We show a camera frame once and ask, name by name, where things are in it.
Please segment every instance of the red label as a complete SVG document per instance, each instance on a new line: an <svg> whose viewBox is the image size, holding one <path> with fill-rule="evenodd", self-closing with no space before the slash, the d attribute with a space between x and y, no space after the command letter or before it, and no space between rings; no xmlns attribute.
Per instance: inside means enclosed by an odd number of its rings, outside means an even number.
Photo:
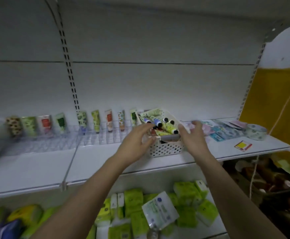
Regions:
<svg viewBox="0 0 290 239"><path fill-rule="evenodd" d="M42 119L41 122L42 122L43 127L51 126L50 119Z"/></svg>
<svg viewBox="0 0 290 239"><path fill-rule="evenodd" d="M107 115L107 121L111 122L112 121L112 113Z"/></svg>

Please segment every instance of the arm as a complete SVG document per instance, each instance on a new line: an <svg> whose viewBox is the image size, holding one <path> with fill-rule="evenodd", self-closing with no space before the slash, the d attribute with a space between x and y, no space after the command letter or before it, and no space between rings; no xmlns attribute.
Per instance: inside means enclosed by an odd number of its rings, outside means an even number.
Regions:
<svg viewBox="0 0 290 239"><path fill-rule="evenodd" d="M214 156L203 136L200 122L189 134L180 125L183 141L206 177L217 209L231 239L286 239L258 207L243 193Z"/></svg>
<svg viewBox="0 0 290 239"><path fill-rule="evenodd" d="M31 239L85 239L119 175L144 155L155 137L142 144L142 136L152 128L142 124L123 140L117 152L73 195Z"/></svg>

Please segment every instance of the shelf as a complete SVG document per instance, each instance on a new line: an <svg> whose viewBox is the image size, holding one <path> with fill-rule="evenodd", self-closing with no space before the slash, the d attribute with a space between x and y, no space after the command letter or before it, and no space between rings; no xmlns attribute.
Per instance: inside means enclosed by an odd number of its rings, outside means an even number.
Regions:
<svg viewBox="0 0 290 239"><path fill-rule="evenodd" d="M207 199L214 203L211 193L207 195ZM96 239L107 239L109 227L98 227L96 232ZM221 217L218 216L214 223L207 227L201 221L198 222L198 226L195 229L192 228L179 228L175 227L175 231L169 237L162 236L161 239L203 239L203 238L213 238L213 239L227 239L229 238L226 234L226 228L221 220Z"/></svg>
<svg viewBox="0 0 290 239"><path fill-rule="evenodd" d="M252 143L252 146L246 152L242 152L234 147L242 140ZM110 156L116 152L119 145L120 143L79 147L66 178L67 184L72 185L84 183L104 164ZM290 151L290 145L272 136L267 136L265 141L255 141L246 137L240 137L222 142L216 142L209 138L208 147L218 161L251 157L281 151ZM192 163L194 163L194 159L186 151L182 154L151 159L145 156L128 167L123 174L169 169L187 166Z"/></svg>
<svg viewBox="0 0 290 239"><path fill-rule="evenodd" d="M0 198L58 188L74 153L75 148L0 157Z"/></svg>

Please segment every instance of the yellow wall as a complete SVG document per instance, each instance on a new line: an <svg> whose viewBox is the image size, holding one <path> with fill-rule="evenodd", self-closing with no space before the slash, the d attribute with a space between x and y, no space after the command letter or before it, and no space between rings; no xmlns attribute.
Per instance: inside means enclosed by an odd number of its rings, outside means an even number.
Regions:
<svg viewBox="0 0 290 239"><path fill-rule="evenodd" d="M290 96L290 69L259 68L254 77L240 120L273 127L283 105ZM290 102L272 132L272 136L290 144ZM281 152L279 157L290 163L290 152Z"/></svg>

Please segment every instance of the white rope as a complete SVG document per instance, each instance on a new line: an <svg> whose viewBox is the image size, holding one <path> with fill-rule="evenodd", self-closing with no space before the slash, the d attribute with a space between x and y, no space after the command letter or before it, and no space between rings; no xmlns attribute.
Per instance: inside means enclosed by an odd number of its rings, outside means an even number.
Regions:
<svg viewBox="0 0 290 239"><path fill-rule="evenodd" d="M273 127L271 128L270 132L268 133L268 135L271 135L271 133L273 132L274 128L276 127L276 125L278 124L280 118L282 117L282 114L287 106L287 104L289 103L290 101L290 96L289 98L286 100L281 112L280 112L280 115L278 117L278 119L276 120L276 122L274 123ZM259 162L259 155L257 156L256 158L256 162L255 162L255 166L254 166L254 171L253 171L253 174L252 174L252 177L251 177L251 181L250 181L250 188L249 188L249 198L251 199L252 197L252 184L253 184L253 180L254 180L254 176L255 176L255 172L257 170L257 166L258 166L258 162Z"/></svg>

